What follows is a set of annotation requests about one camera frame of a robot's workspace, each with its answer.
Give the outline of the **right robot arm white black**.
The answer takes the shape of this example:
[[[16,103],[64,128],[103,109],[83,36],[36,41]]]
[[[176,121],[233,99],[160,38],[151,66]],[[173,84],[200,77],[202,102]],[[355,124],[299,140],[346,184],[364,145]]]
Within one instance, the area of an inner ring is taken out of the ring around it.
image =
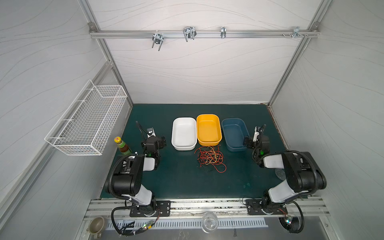
[[[255,127],[252,137],[244,137],[243,145],[252,149],[253,161],[261,168],[283,170],[286,179],[265,191],[259,207],[271,215],[278,207],[289,204],[327,187],[327,180],[309,152],[290,150],[271,153],[269,138],[264,135],[266,125]]]

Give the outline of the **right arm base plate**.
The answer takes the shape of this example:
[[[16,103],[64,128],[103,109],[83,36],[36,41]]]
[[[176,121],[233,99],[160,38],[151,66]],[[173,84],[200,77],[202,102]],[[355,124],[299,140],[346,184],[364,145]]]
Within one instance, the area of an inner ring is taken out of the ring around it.
[[[282,204],[267,203],[263,199],[245,199],[247,214],[251,216],[261,215],[286,215],[288,211]]]

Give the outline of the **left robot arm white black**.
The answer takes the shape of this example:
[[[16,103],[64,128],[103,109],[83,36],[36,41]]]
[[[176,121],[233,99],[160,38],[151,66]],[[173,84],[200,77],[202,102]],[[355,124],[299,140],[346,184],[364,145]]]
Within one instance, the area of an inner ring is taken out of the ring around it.
[[[142,154],[130,154],[118,159],[107,178],[107,193],[117,199],[131,202],[137,208],[156,209],[156,197],[142,184],[143,173],[154,171],[160,164],[159,150],[167,143],[165,137],[157,137],[153,128],[144,129],[136,125],[143,137]]]

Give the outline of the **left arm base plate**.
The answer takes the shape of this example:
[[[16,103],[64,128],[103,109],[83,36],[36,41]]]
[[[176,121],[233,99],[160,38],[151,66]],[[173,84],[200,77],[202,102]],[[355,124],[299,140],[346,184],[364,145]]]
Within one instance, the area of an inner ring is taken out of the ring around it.
[[[156,201],[148,206],[138,206],[131,209],[130,217],[169,217],[171,212],[171,201]]]

